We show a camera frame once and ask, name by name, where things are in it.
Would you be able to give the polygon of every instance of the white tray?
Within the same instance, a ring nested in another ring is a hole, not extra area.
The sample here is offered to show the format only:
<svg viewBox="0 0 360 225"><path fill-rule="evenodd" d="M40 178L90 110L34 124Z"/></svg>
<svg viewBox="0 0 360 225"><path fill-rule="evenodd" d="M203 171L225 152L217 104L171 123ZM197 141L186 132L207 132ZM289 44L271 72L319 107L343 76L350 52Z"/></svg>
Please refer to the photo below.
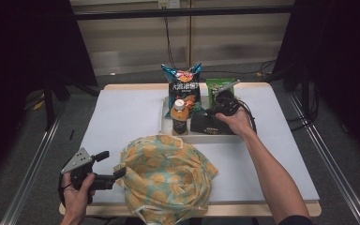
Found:
<svg viewBox="0 0 360 225"><path fill-rule="evenodd" d="M202 107L209 108L208 96L201 96ZM160 134L172 135L173 121L171 117L165 117L169 110L169 97L162 99L162 112L160 116ZM185 143L240 143L242 139L237 135L209 135L204 133L192 132L189 130L191 119L187 120L188 134L179 135Z"/></svg>

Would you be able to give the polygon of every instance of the drawstring bag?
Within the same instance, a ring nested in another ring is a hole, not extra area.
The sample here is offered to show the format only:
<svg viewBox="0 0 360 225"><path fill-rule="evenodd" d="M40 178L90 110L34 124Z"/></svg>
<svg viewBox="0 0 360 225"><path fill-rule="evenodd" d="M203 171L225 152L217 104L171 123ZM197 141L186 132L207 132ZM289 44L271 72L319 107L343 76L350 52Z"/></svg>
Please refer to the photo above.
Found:
<svg viewBox="0 0 360 225"><path fill-rule="evenodd" d="M207 211L215 166L194 146L168 135L131 142L121 153L127 167L118 185L127 208L146 224L175 224Z"/></svg>

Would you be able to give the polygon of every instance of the orange juice bottle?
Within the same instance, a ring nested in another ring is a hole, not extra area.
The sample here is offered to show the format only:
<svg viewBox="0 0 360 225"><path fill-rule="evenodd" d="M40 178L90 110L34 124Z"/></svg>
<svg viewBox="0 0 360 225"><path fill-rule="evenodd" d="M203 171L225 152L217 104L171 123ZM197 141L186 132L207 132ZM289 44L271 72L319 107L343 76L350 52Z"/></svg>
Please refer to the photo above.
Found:
<svg viewBox="0 0 360 225"><path fill-rule="evenodd" d="M171 109L171 116L173 120L172 135L186 135L188 134L187 120L188 108L186 102L182 99L177 99Z"/></svg>

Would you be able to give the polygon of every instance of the human arm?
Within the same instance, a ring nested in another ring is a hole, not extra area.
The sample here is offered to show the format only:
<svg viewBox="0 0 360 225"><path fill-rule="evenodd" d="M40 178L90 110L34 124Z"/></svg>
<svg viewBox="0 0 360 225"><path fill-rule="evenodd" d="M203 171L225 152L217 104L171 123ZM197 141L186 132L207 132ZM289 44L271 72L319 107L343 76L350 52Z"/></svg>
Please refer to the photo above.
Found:
<svg viewBox="0 0 360 225"><path fill-rule="evenodd" d="M276 224L289 216L298 215L308 218L308 210L299 189L254 132L245 109L239 109L232 116L217 113L216 117L227 123L230 129L246 143L259 177L262 193Z"/></svg>
<svg viewBox="0 0 360 225"><path fill-rule="evenodd" d="M62 225L75 225L81 224L86 215L86 206L88 202L88 191L95 180L93 173L89 174L82 183L81 189L77 190L71 185L70 173L63 174L63 187L66 201L66 213L61 222Z"/></svg>

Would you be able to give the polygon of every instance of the black sleeve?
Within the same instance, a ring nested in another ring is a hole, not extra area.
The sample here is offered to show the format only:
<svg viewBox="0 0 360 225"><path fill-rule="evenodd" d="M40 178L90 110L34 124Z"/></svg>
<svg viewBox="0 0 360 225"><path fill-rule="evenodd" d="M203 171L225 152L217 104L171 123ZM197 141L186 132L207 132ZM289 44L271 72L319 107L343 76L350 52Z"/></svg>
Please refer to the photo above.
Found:
<svg viewBox="0 0 360 225"><path fill-rule="evenodd" d="M312 225L312 221L303 216L290 216L280 221L278 225Z"/></svg>

